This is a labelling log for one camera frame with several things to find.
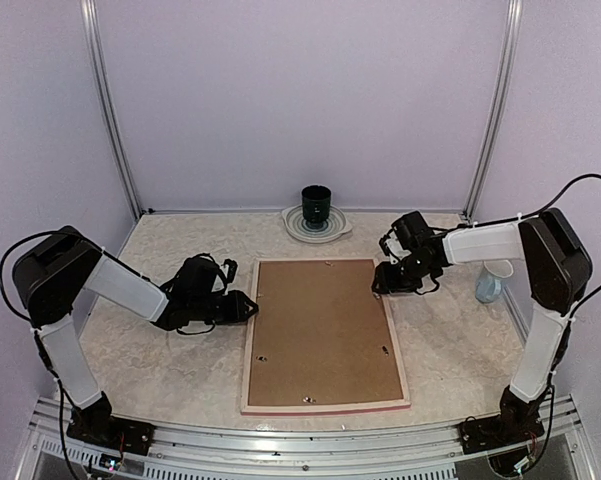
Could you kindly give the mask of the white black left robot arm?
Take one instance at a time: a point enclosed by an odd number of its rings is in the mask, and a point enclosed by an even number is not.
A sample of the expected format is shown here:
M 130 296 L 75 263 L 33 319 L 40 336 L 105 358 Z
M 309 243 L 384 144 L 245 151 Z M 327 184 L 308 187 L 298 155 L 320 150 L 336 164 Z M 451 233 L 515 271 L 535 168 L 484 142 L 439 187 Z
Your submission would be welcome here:
M 31 248 L 14 261 L 11 280 L 27 321 L 61 394 L 83 412 L 82 430 L 101 445 L 120 434 L 117 418 L 83 353 L 74 325 L 74 305 L 84 295 L 103 299 L 166 332 L 188 335 L 188 326 L 243 324 L 259 307 L 232 288 L 238 265 L 200 253 L 184 260 L 161 285 L 134 270 L 72 226 L 44 231 L 16 243 Z

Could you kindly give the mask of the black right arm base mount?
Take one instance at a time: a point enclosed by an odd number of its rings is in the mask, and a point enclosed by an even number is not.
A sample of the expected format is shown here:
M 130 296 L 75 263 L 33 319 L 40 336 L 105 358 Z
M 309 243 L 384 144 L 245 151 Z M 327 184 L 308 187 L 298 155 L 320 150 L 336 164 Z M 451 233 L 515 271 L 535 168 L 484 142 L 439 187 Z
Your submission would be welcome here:
M 457 431 L 465 455 L 527 442 L 545 433 L 540 420 L 519 426 L 507 424 L 500 415 L 468 417 L 457 425 Z

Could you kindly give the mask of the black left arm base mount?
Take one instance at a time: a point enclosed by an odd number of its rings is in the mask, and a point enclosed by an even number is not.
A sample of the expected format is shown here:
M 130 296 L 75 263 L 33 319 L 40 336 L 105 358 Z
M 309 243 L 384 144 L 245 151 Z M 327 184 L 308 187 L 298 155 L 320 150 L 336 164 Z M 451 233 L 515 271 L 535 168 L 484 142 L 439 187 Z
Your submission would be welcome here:
M 67 428 L 71 439 L 141 456 L 148 455 L 154 432 L 155 426 L 151 423 L 116 416 L 91 425 L 73 420 Z

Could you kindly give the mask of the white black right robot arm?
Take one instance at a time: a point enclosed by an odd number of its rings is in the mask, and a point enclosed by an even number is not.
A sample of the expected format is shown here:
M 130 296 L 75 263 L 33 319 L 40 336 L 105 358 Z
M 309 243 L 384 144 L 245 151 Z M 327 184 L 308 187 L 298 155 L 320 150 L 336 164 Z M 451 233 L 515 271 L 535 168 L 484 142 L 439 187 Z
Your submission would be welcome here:
M 371 284 L 377 296 L 423 295 L 426 282 L 439 289 L 447 270 L 469 264 L 510 264 L 515 276 L 525 277 L 532 320 L 520 363 L 503 394 L 514 405 L 491 423 L 498 442 L 515 442 L 531 424 L 523 406 L 547 391 L 593 273 L 590 255 L 565 215 L 549 208 L 442 229 L 412 211 L 391 224 L 379 245 L 385 259 L 376 266 Z

